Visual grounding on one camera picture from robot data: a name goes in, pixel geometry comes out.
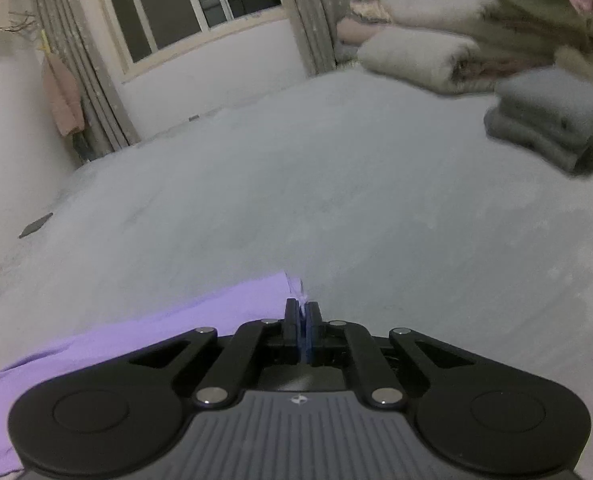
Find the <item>mattress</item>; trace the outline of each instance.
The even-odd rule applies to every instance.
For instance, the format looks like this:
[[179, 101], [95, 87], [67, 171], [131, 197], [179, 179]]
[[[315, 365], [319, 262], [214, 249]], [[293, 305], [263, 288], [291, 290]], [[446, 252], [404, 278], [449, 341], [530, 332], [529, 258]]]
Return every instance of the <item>mattress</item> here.
[[81, 168], [0, 268], [0, 368], [284, 269], [327, 319], [543, 375], [593, 417], [593, 178], [487, 140], [494, 102], [355, 68]]

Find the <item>gray surface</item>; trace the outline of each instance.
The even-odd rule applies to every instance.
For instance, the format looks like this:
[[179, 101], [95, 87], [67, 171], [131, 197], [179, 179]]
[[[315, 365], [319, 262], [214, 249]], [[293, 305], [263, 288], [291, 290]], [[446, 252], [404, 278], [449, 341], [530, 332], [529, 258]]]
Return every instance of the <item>gray surface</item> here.
[[[32, 474], [26, 480], [49, 480]], [[403, 415], [353, 392], [248, 392], [202, 413], [177, 446], [124, 480], [484, 480], [438, 460]], [[564, 480], [566, 474], [542, 480]]]
[[327, 319], [541, 374], [593, 418], [593, 178], [489, 141], [493, 103], [350, 70], [88, 165], [0, 270], [0, 367], [285, 269]]

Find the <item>wall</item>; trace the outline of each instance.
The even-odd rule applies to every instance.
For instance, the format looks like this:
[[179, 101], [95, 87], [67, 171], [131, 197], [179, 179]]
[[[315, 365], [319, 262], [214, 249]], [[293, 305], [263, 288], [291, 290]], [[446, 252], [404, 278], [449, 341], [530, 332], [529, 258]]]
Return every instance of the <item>wall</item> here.
[[90, 33], [142, 138], [307, 78], [288, 20], [226, 36], [128, 82], [100, 0], [81, 0]]
[[35, 51], [16, 50], [2, 39], [0, 263], [18, 243], [23, 228], [44, 214], [74, 171], [44, 98]]

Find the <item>purple cloth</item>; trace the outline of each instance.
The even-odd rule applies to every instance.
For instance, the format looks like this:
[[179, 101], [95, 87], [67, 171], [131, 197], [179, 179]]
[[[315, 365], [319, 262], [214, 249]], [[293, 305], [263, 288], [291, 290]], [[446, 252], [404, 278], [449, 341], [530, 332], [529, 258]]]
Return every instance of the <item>purple cloth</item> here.
[[254, 319], [283, 318], [287, 298], [305, 300], [301, 282], [282, 272], [244, 282], [144, 319], [102, 326], [61, 340], [0, 371], [0, 476], [22, 469], [7, 431], [14, 401], [32, 386], [187, 332], [214, 326], [233, 334]]

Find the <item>window frame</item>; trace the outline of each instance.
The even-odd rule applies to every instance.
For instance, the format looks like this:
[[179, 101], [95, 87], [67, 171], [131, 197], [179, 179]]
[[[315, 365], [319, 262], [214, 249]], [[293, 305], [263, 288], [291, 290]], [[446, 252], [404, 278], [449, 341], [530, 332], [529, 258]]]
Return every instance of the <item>window frame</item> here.
[[[129, 53], [128, 43], [126, 43], [123, 30], [121, 29], [121, 26], [118, 22], [118, 17], [116, 16], [112, 0], [100, 0], [103, 14], [108, 24], [108, 28], [110, 29], [110, 34], [112, 35], [112, 40], [121, 63], [122, 82], [128, 82], [135, 77], [148, 72], [148, 70], [151, 70], [171, 59], [174, 59], [175, 57], [187, 54], [191, 50], [194, 50], [207, 43], [211, 43], [212, 41], [219, 40], [225, 36], [229, 36], [230, 34], [235, 34], [237, 32], [241, 32], [242, 30], [257, 27], [258, 25], [262, 25], [264, 23], [276, 22], [278, 20], [287, 18], [283, 6], [277, 6], [270, 9], [260, 10], [259, 12], [254, 12], [252, 14], [242, 16], [241, 18], [231, 19], [230, 21], [220, 23], [213, 28], [209, 28], [199, 0], [190, 0], [192, 9], [196, 14], [198, 24], [201, 27], [201, 31], [196, 34], [192, 34], [183, 40], [177, 41], [176, 43], [159, 49], [156, 47], [156, 43], [154, 43], [154, 37], [152, 35], [152, 31], [150, 29], [147, 16], [145, 15], [141, 0], [133, 1], [134, 6], [136, 7], [136, 12], [139, 16], [139, 20], [141, 21], [141, 25], [144, 27], [145, 37], [148, 39], [148, 44], [152, 49], [152, 53], [149, 56], [137, 62], [132, 60], [132, 56]], [[220, 1], [222, 3], [225, 15], [231, 18], [232, 11], [230, 10], [228, 1]]]

